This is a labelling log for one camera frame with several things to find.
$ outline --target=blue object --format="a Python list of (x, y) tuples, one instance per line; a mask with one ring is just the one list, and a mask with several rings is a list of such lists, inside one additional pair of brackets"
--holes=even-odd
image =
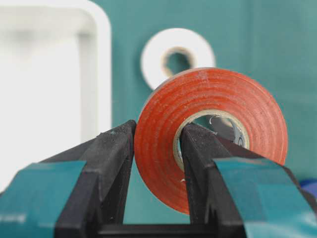
[(315, 198), (317, 198), (317, 179), (307, 179), (301, 181), (301, 187), (306, 192), (312, 194)]
[(282, 167), (265, 158), (214, 161), (247, 237), (316, 237), (316, 216)]
[(30, 164), (0, 196), (0, 236), (53, 238), (86, 161)]

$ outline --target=white plastic tray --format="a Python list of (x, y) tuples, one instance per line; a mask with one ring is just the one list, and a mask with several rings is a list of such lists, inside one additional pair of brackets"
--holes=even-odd
[(110, 22), (87, 0), (0, 0), (0, 191), (111, 126)]

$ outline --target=teal surface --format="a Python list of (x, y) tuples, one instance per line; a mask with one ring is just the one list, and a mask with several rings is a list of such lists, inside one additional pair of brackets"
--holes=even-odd
[(31, 164), (19, 171), (0, 196), (4, 238), (53, 238), (62, 212), (86, 161)]
[[(216, 66), (252, 77), (280, 105), (289, 133), (288, 166), (297, 179), (317, 171), (316, 0), (94, 0), (112, 28), (112, 123), (138, 119), (151, 93), (140, 70), (151, 36), (171, 27), (201, 34)], [(161, 204), (133, 164), (126, 223), (187, 223)]]
[(214, 161), (248, 238), (316, 237), (316, 216), (282, 167), (264, 158)]

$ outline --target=white electrical tape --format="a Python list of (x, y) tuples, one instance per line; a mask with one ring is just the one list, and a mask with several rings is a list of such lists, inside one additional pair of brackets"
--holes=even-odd
[(212, 48), (201, 35), (184, 28), (166, 29), (151, 37), (142, 52), (141, 70), (150, 88), (156, 89), (172, 76), (166, 63), (173, 53), (184, 54), (190, 68), (215, 67)]

